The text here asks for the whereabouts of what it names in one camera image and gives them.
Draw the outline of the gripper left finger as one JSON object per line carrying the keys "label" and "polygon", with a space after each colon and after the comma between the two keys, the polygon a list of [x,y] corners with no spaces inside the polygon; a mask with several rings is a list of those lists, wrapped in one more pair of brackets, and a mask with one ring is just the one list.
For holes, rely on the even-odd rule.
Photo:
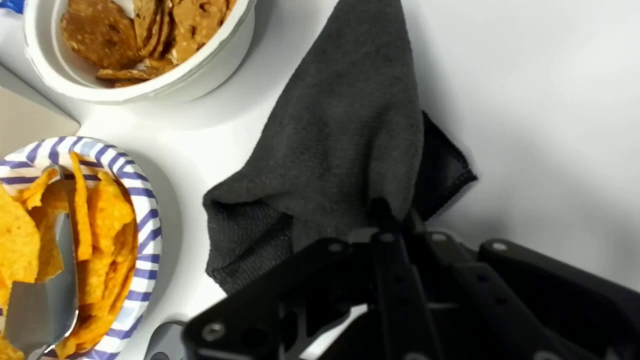
{"label": "gripper left finger", "polygon": [[409,244],[423,239],[415,210],[403,222],[372,201],[372,227],[352,241],[315,240],[187,322],[185,360],[301,360],[322,334],[366,305],[317,360],[444,360]]}

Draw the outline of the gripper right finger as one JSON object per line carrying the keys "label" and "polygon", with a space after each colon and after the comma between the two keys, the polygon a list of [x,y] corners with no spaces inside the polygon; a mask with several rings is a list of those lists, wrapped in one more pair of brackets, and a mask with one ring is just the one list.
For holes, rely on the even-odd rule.
{"label": "gripper right finger", "polygon": [[455,360],[640,360],[640,292],[505,239],[477,250],[404,221],[441,348]]}

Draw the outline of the dark grey towel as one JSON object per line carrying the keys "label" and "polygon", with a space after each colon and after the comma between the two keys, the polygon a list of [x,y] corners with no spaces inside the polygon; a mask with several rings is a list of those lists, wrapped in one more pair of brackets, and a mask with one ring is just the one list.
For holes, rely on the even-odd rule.
{"label": "dark grey towel", "polygon": [[233,294],[317,239],[366,227],[375,198],[428,220],[476,180],[421,109],[401,0],[339,0],[247,162],[203,197],[206,273]]}

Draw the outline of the blue striped paper bowl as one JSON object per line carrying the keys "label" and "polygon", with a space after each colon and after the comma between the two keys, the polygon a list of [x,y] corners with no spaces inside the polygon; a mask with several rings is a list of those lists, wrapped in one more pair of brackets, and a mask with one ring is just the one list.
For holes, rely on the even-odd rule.
{"label": "blue striped paper bowl", "polygon": [[98,171],[103,170],[124,186],[135,210],[138,254],[132,284],[110,330],[91,350],[70,355],[68,360],[121,360],[121,352],[149,306],[162,256],[158,201],[142,169],[118,146],[93,137],[60,136],[33,142],[5,155],[0,160],[0,182],[15,194],[32,184],[50,164],[70,169],[70,152],[78,153],[87,184],[95,184]]}

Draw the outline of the heap of orange tortilla chips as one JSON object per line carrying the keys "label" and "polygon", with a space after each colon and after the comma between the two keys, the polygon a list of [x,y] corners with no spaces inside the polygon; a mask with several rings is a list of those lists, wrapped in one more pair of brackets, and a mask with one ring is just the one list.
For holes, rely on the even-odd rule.
{"label": "heap of orange tortilla chips", "polygon": [[7,315],[18,308],[10,302],[18,283],[44,284],[62,274],[54,218],[74,211],[78,322],[54,347],[59,360],[87,353],[106,337],[130,291],[138,252],[135,210],[125,189],[105,171],[89,186],[79,155],[70,158],[71,180],[43,170],[16,194],[0,186],[0,309]]}

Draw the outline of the metal spoon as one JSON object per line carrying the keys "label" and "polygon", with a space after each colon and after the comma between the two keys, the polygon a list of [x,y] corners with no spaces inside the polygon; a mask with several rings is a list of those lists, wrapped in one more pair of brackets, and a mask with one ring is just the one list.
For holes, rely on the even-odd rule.
{"label": "metal spoon", "polygon": [[55,243],[63,269],[44,283],[16,282],[9,297],[4,333],[24,360],[39,360],[73,330],[79,316],[73,223],[68,213],[55,219]]}

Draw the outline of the white bowl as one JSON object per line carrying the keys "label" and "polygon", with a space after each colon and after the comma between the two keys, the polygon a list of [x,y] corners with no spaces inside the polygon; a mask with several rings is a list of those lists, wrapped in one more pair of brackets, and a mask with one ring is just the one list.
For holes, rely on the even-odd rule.
{"label": "white bowl", "polygon": [[223,84],[242,63],[254,35],[256,0],[237,0],[221,29],[185,63],[146,82],[108,88],[64,44],[59,22],[67,0],[25,0],[25,55],[52,91],[101,105],[196,100]]}

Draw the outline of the heap of brown chips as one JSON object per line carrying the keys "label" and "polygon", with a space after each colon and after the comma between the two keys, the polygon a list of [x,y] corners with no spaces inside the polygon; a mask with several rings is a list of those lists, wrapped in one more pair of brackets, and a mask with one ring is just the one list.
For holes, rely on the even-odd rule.
{"label": "heap of brown chips", "polygon": [[237,0],[68,0],[60,22],[66,45],[114,88],[141,84],[185,63],[230,16]]}

